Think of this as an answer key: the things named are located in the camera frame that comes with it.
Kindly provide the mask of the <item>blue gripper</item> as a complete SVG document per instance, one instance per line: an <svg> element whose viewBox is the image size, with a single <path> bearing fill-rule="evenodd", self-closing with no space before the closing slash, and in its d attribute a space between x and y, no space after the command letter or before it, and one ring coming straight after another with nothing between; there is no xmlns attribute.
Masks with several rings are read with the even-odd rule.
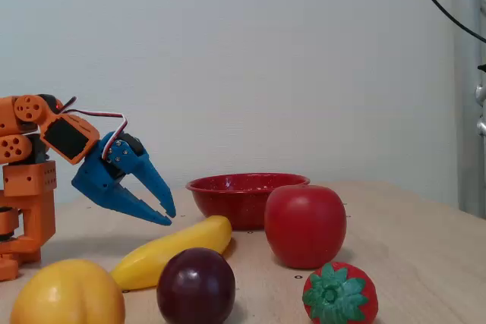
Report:
<svg viewBox="0 0 486 324"><path fill-rule="evenodd" d="M84 159L71 184L96 205L158 225L171 225L176 215L171 190L150 161L143 145L136 140L117 140L111 146L108 162L103 148L113 132L97 142ZM166 211L162 214L121 186L126 175L133 175L154 195Z"/></svg>

